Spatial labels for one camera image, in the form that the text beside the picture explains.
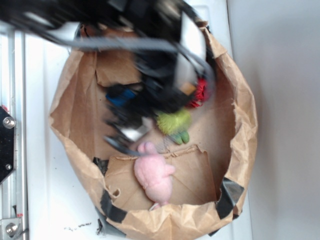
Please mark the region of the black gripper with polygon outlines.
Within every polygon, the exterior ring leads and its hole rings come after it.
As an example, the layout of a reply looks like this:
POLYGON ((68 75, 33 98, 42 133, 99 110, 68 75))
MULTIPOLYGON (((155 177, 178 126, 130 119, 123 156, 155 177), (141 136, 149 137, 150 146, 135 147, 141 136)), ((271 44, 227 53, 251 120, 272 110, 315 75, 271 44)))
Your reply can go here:
POLYGON ((151 130, 150 122, 158 113, 181 110, 192 99, 198 78, 206 79, 211 96, 213 70, 192 9, 127 9, 119 20, 138 35, 137 40, 122 40, 121 45, 133 51, 140 81, 117 83, 108 89, 129 89, 135 97, 123 106, 110 103, 113 118, 106 123, 115 133, 105 136, 105 141, 121 153, 137 155, 131 145, 151 130))

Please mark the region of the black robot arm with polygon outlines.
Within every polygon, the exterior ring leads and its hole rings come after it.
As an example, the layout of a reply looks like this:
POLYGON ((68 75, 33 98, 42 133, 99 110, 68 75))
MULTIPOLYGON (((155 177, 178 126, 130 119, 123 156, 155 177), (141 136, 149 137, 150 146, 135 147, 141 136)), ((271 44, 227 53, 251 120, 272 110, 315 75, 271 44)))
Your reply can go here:
POLYGON ((114 83, 107 92, 115 130, 105 141, 114 149, 138 155, 131 145, 150 131, 148 121, 159 113, 172 114, 194 97, 201 80, 209 99, 215 73, 207 63, 207 48, 197 14, 183 0, 3 0, 0 19, 21 31, 51 42, 81 49, 127 50, 134 53, 140 86, 114 83), (52 32, 66 23, 127 27, 135 37, 92 36, 66 40, 52 32))

